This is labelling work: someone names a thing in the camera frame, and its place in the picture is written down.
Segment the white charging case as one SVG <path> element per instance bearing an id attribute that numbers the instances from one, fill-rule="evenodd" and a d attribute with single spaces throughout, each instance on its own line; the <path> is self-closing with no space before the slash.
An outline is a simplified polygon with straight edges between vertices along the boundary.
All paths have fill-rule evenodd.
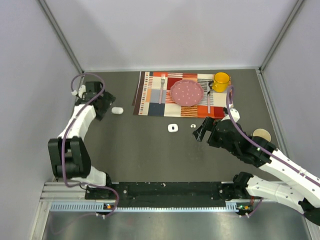
<path id="1" fill-rule="evenodd" d="M 171 123 L 167 126 L 167 130 L 169 133 L 176 133 L 179 130 L 179 127 L 176 123 Z"/>

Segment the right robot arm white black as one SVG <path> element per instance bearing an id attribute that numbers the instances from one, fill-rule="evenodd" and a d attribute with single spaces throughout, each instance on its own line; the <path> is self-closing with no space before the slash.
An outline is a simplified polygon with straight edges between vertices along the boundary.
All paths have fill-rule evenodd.
<path id="1" fill-rule="evenodd" d="M 206 117 L 192 134 L 201 142 L 209 132 L 207 144 L 222 148 L 240 161 L 267 172 L 283 185 L 263 180 L 253 174 L 240 173 L 234 177 L 233 192 L 239 198 L 259 197 L 278 202 L 302 214 L 310 222 L 320 224 L 320 179 L 308 172 L 270 141 L 247 135 L 241 125 L 230 119 Z"/>

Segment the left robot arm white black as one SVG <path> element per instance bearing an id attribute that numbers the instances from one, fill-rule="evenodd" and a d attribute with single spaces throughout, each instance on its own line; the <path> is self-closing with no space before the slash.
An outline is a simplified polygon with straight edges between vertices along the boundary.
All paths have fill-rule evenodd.
<path id="1" fill-rule="evenodd" d="M 100 81 L 88 81 L 72 93 L 78 97 L 73 114 L 60 135 L 47 144 L 53 175 L 89 185 L 102 198 L 109 198 L 114 191 L 111 179 L 93 167 L 84 139 L 91 123 L 101 121 L 116 98 Z"/>

